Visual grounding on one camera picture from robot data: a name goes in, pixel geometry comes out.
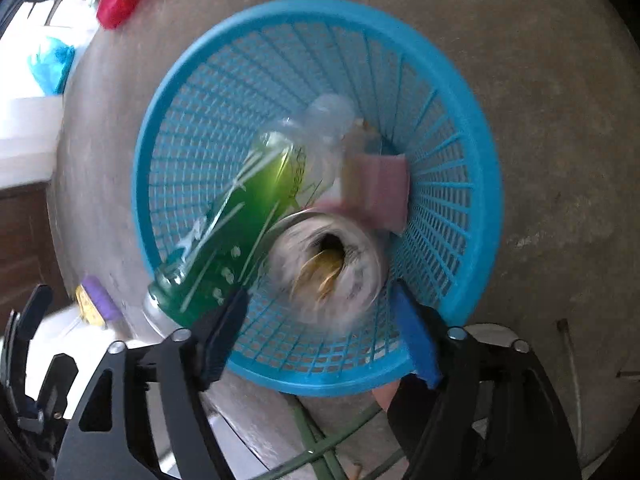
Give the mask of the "red drink can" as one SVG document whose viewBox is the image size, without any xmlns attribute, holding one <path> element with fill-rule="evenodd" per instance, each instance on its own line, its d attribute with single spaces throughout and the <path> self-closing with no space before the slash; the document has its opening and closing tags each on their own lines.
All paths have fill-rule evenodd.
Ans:
<svg viewBox="0 0 640 480">
<path fill-rule="evenodd" d="M 349 214 L 310 208 L 264 238 L 264 274 L 296 322 L 344 335 L 371 311 L 385 284 L 385 236 Z"/>
</svg>

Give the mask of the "pink bubble wrap pouch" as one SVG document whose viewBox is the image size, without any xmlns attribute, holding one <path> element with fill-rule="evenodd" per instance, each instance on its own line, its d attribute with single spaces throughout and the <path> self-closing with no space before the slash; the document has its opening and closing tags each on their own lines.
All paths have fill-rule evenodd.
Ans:
<svg viewBox="0 0 640 480">
<path fill-rule="evenodd" d="M 356 153 L 314 206 L 339 212 L 369 229 L 401 235 L 407 226 L 410 170 L 405 155 Z"/>
</svg>

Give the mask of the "green plastic bottle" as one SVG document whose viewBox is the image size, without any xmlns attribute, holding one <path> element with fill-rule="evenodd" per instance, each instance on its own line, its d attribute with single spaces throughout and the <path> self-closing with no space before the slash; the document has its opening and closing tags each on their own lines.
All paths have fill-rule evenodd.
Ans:
<svg viewBox="0 0 640 480">
<path fill-rule="evenodd" d="M 191 327 L 236 286 L 250 287 L 268 231 L 334 185 L 356 119 L 349 98 L 326 93 L 256 131 L 242 164 L 155 270 L 143 312 L 161 335 Z"/>
</svg>

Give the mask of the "blue plastic trash basket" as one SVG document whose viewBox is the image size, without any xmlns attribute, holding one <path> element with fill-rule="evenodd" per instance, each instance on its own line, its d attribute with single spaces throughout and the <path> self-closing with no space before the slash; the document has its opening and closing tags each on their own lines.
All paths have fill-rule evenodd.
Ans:
<svg viewBox="0 0 640 480">
<path fill-rule="evenodd" d="M 465 80 L 397 18 L 346 0 L 234 14 L 156 90 L 132 206 L 162 335 L 250 294 L 231 369 L 299 396 L 412 370 L 390 284 L 473 312 L 502 225 L 495 143 Z"/>
</svg>

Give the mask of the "blue plastic bag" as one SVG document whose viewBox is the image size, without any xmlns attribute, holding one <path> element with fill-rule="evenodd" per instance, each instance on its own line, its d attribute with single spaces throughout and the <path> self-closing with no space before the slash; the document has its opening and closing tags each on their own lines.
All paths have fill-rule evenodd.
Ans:
<svg viewBox="0 0 640 480">
<path fill-rule="evenodd" d="M 76 49 L 58 38 L 43 37 L 27 59 L 29 71 L 45 96 L 64 92 Z"/>
</svg>

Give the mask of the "green metal stool frame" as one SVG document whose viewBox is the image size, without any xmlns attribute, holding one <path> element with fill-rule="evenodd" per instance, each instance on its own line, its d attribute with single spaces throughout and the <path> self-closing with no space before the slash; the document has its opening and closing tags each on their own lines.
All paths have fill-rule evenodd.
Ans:
<svg viewBox="0 0 640 480">
<path fill-rule="evenodd" d="M 382 408 L 373 402 L 344 428 L 335 434 L 325 434 L 298 396 L 288 393 L 282 393 L 282 396 L 293 414 L 295 426 L 305 449 L 276 468 L 260 474 L 257 479 L 285 479 L 289 474 L 306 466 L 311 466 L 316 479 L 378 479 L 404 457 L 404 452 L 398 448 L 367 474 L 362 474 L 360 464 L 356 464 L 352 473 L 348 474 L 338 460 L 337 448 L 375 419 L 382 412 Z"/>
</svg>

